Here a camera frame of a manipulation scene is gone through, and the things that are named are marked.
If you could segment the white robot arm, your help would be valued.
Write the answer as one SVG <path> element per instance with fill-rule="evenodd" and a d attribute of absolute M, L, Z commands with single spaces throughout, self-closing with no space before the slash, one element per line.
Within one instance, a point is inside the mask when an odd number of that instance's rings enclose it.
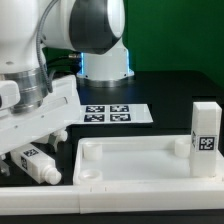
<path fill-rule="evenodd" d="M 103 55 L 125 26 L 123 0 L 0 0 L 0 172 L 5 155 L 75 123 L 76 78 L 54 79 L 45 47 Z"/>

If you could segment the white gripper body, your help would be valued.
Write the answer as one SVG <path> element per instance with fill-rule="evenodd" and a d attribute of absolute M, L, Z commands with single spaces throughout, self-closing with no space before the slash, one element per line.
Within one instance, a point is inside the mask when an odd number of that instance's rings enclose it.
<path fill-rule="evenodd" d="M 0 108 L 0 155 L 29 144 L 79 120 L 81 105 L 76 78 L 69 75 L 53 81 L 53 92 L 32 112 L 14 115 L 7 102 Z"/>

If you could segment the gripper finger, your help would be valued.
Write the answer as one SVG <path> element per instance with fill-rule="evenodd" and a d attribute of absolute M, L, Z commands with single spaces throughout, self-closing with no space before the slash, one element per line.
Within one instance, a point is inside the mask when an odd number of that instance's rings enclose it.
<path fill-rule="evenodd" d="M 49 135 L 48 143 L 54 148 L 54 151 L 58 151 L 58 143 L 60 142 L 60 136 L 54 133 Z"/>
<path fill-rule="evenodd" d="M 5 176 L 10 175 L 9 166 L 2 160 L 0 160 L 0 173 L 5 175 Z"/>

